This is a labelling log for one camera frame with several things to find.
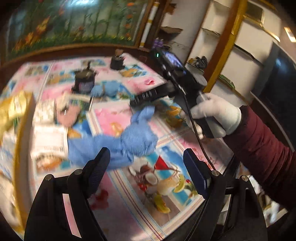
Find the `flower painting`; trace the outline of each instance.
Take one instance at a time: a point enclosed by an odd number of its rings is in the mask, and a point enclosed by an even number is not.
[[[148,0],[31,0],[12,14],[6,59],[79,44],[134,45]]]

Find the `black cable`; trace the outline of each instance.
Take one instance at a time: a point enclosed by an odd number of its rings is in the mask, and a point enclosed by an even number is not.
[[[188,105],[188,102],[187,102],[187,99],[186,99],[186,96],[184,95],[184,100],[185,100],[185,103],[186,103],[186,107],[187,107],[187,110],[188,110],[188,115],[189,115],[189,118],[190,118],[190,121],[191,121],[191,124],[192,124],[192,127],[193,127],[193,130],[194,130],[194,133],[196,135],[196,138],[197,138],[197,141],[200,145],[200,148],[203,152],[203,154],[205,155],[205,158],[206,160],[209,162],[209,164],[211,165],[211,167],[213,168],[213,170],[216,170],[216,168],[214,167],[213,163],[211,162],[211,160],[209,159],[209,157],[207,156],[206,152],[205,152],[205,149],[203,148],[203,145],[202,145],[202,142],[200,141],[200,138],[198,136],[198,133],[197,133],[197,130],[196,130],[196,127],[195,127],[195,124],[194,124],[194,121],[193,121],[193,118],[192,118],[192,114],[191,114],[191,110],[190,110],[190,107]]]

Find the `small black container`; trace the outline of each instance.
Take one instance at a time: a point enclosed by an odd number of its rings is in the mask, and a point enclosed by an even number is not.
[[[90,64],[89,61],[86,69],[75,71],[73,93],[89,94],[94,87],[96,72],[90,69]]]
[[[113,56],[111,59],[110,69],[113,70],[122,70],[124,57]]]

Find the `white glove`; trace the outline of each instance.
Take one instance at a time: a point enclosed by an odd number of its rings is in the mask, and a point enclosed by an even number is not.
[[[226,135],[232,134],[239,126],[242,118],[240,109],[223,98],[211,93],[203,94],[203,97],[207,100],[199,103],[191,109],[193,119],[213,116],[222,125]],[[186,116],[184,112],[182,112],[180,116],[185,118],[187,125],[192,128],[189,116]],[[200,139],[202,139],[203,135],[201,127],[198,124],[195,124],[195,126]]]

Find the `blue rag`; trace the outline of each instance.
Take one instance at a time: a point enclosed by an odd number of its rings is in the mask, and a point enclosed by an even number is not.
[[[102,147],[111,153],[108,170],[122,168],[133,163],[134,156],[146,156],[154,152],[158,137],[152,132],[148,121],[154,114],[154,106],[147,106],[131,117],[131,124],[119,138],[97,135],[82,139],[68,139],[69,156],[72,164],[85,166],[93,160]]]
[[[95,85],[91,90],[91,95],[94,97],[102,97],[105,94],[109,97],[114,97],[116,96],[119,87],[120,83],[116,80],[107,81],[102,85]]]

